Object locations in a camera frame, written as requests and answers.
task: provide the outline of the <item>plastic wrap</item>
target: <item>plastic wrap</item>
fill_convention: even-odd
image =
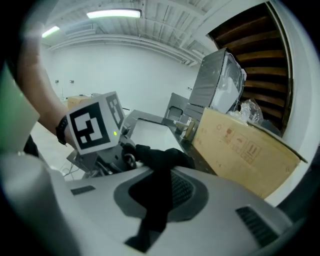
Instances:
[[[254,99],[248,99],[241,103],[240,111],[229,111],[228,114],[245,123],[250,121],[251,123],[261,125],[264,120],[261,108]]]

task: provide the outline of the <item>watch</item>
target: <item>watch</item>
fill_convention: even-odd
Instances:
[[[67,120],[67,117],[64,116],[59,125],[55,128],[55,134],[56,134],[56,137],[58,138],[58,142],[60,142],[62,145],[66,145],[67,142],[65,140],[65,129],[68,125],[68,120]]]

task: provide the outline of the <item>ceiling light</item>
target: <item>ceiling light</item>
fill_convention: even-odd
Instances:
[[[51,35],[52,33],[58,31],[59,29],[60,29],[59,27],[54,26],[54,27],[50,28],[49,30],[47,30],[46,32],[44,32],[44,33],[42,34],[42,37],[45,38],[45,37]]]
[[[90,19],[100,17],[133,17],[140,18],[141,10],[139,9],[108,9],[88,12],[86,14]]]

